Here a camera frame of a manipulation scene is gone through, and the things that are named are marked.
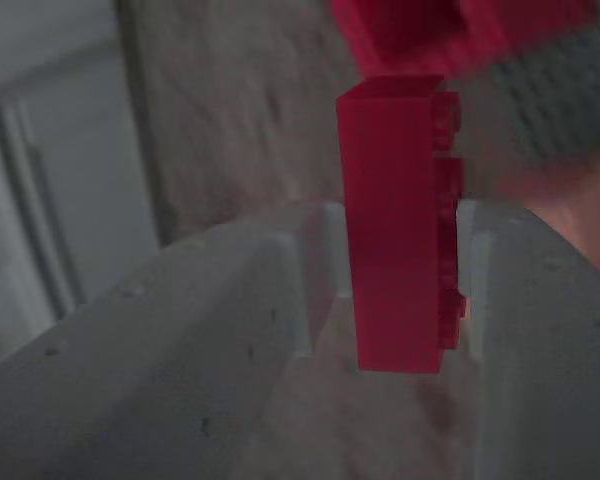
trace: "gray fabric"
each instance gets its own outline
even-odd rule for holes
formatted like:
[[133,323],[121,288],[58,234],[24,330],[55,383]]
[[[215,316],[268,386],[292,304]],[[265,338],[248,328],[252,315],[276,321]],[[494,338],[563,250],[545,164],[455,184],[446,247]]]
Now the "gray fabric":
[[600,148],[600,20],[496,63],[490,74],[532,166]]

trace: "blurry red object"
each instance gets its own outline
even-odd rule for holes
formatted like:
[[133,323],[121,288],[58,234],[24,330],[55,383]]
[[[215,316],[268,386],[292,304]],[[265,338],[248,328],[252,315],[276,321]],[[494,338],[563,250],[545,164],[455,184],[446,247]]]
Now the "blurry red object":
[[590,23],[596,0],[332,0],[366,77],[449,76]]
[[441,82],[377,77],[338,99],[362,369],[437,372],[457,344],[463,167],[449,152],[460,113]]

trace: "lego brick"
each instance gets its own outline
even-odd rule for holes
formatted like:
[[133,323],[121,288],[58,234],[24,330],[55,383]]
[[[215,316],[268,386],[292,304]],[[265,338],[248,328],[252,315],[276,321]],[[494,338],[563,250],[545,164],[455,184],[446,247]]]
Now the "lego brick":
[[531,166],[600,148],[600,21],[493,65]]
[[450,76],[596,19],[595,0],[332,0],[363,74]]
[[451,157],[457,95],[441,77],[377,77],[338,99],[358,359],[362,369],[437,372],[457,343]]

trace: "floor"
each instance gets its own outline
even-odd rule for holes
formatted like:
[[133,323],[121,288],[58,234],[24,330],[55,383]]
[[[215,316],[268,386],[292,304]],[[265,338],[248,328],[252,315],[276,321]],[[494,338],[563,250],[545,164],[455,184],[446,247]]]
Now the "floor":
[[[340,198],[334,100],[359,76],[326,0],[129,5],[168,241]],[[361,373],[343,308],[289,366],[232,480],[469,479],[479,370],[465,339],[437,377]]]

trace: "red lego brick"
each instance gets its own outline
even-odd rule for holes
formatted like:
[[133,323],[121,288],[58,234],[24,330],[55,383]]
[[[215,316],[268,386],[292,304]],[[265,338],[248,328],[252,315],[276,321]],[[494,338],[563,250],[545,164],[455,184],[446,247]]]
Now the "red lego brick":
[[362,369],[437,372],[457,343],[459,102],[441,81],[372,78],[338,99]]
[[597,18],[596,0],[332,0],[367,77],[449,76]]

